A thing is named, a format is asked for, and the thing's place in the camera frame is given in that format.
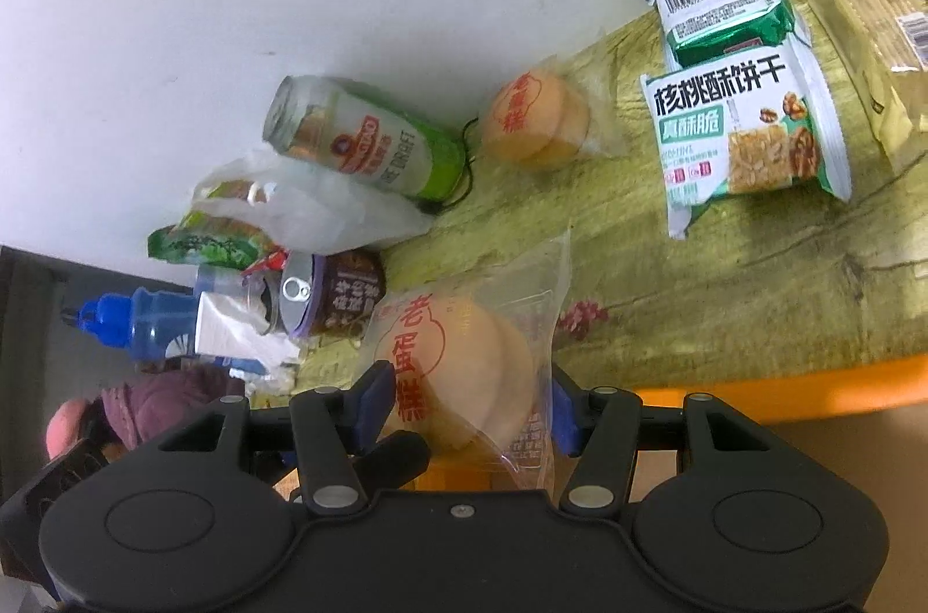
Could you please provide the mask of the packaged egg cake front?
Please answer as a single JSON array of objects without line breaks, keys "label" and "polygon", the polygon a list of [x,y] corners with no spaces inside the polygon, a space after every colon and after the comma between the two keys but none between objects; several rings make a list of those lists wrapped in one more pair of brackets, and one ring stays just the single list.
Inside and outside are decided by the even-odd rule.
[{"label": "packaged egg cake front", "polygon": [[570,283],[565,231],[510,263],[376,305],[358,369],[395,369],[384,431],[411,431],[431,449],[414,491],[554,489],[552,343]]}]

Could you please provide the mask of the packaged egg cake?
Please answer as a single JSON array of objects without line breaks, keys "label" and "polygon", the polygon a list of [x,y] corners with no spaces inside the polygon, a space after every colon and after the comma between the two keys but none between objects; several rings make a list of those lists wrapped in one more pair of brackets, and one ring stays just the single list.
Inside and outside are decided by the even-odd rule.
[{"label": "packaged egg cake", "polygon": [[550,57],[522,71],[481,115],[484,158],[524,172],[548,172],[623,156],[628,145],[610,79],[601,57],[579,63]]},{"label": "packaged egg cake", "polygon": [[411,431],[431,449],[414,491],[554,489],[552,343],[570,283],[565,231],[510,263],[376,305],[358,369],[395,369],[384,431]]}]

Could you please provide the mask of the walnut biscuit pack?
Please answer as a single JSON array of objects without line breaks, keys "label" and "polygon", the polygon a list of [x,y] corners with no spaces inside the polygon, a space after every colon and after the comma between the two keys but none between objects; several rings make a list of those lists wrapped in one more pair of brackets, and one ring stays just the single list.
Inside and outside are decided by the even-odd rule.
[{"label": "walnut biscuit pack", "polygon": [[712,201],[816,183],[853,195],[848,150],[813,50],[796,35],[664,76],[640,77],[658,143],[667,230]]}]

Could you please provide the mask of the purple lidded porridge can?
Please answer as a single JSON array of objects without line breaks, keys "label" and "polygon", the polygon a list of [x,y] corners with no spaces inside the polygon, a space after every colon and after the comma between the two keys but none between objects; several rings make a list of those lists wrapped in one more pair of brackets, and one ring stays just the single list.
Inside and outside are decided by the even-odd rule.
[{"label": "purple lidded porridge can", "polygon": [[296,340],[345,335],[368,320],[384,294],[385,274],[376,252],[291,252],[281,274],[278,314]]}]

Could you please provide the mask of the person in purple jacket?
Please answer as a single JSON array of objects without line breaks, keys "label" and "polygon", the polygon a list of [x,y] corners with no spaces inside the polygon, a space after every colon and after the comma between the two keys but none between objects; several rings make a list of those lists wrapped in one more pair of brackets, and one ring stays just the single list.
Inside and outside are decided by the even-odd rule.
[{"label": "person in purple jacket", "polygon": [[46,426],[47,458],[59,458],[80,440],[110,453],[131,451],[203,405],[244,393],[241,379],[214,365],[142,374],[134,382],[102,389],[91,400],[64,401]]}]

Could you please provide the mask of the blue water bottle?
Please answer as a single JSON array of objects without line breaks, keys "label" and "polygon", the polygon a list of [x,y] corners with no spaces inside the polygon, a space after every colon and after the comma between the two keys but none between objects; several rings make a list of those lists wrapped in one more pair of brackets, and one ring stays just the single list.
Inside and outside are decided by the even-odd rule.
[{"label": "blue water bottle", "polygon": [[66,324],[99,343],[129,352],[134,362],[194,357],[198,299],[194,294],[148,291],[106,292],[80,309],[62,309]]}]

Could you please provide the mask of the green snack bag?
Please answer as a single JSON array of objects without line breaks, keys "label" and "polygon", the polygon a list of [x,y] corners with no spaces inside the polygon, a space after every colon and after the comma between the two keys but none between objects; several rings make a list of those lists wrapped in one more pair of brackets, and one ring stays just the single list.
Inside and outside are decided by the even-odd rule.
[{"label": "green snack bag", "polygon": [[275,252],[277,244],[248,223],[190,211],[175,225],[153,231],[146,249],[150,258],[165,263],[245,271]]}]

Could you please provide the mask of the white plastic bag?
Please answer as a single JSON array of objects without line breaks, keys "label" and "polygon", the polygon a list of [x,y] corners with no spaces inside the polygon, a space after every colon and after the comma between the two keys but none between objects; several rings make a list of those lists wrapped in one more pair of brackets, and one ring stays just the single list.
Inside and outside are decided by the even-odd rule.
[{"label": "white plastic bag", "polygon": [[401,195],[269,148],[212,170],[195,186],[190,207],[258,228],[281,249],[320,255],[398,244],[434,223]]}]

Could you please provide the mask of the orange cardboard tray box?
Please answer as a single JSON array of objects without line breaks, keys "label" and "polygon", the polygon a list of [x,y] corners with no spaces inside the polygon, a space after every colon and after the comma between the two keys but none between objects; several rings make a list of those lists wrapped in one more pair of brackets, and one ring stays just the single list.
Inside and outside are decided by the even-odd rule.
[{"label": "orange cardboard tray box", "polygon": [[[708,391],[762,425],[884,411],[926,401],[926,354],[789,378],[719,382],[709,384]],[[500,462],[433,459],[403,489],[488,492],[515,487]]]}]

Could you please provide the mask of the Tsingtao beer can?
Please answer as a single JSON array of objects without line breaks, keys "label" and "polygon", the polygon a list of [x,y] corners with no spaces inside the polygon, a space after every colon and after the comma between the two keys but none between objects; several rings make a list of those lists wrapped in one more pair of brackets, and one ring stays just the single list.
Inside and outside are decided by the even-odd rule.
[{"label": "Tsingtao beer can", "polygon": [[281,156],[431,203],[450,200],[466,171],[459,137],[332,77],[285,77],[263,140]]}]

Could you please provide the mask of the green white snack pack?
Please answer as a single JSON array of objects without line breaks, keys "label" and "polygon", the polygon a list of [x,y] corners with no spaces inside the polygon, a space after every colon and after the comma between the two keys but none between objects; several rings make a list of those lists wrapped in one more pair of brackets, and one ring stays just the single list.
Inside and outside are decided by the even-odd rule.
[{"label": "green white snack pack", "polygon": [[670,71],[736,50],[778,46],[789,35],[808,45],[809,28],[791,0],[645,0],[658,10]]}]

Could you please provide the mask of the clear wrapped cracker pack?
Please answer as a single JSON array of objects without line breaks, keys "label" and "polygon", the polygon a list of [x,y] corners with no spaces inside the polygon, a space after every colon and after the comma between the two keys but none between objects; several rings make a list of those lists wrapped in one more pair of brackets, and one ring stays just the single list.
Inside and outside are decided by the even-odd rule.
[{"label": "clear wrapped cracker pack", "polygon": [[926,154],[926,12],[917,0],[803,0],[853,81],[893,172]]}]

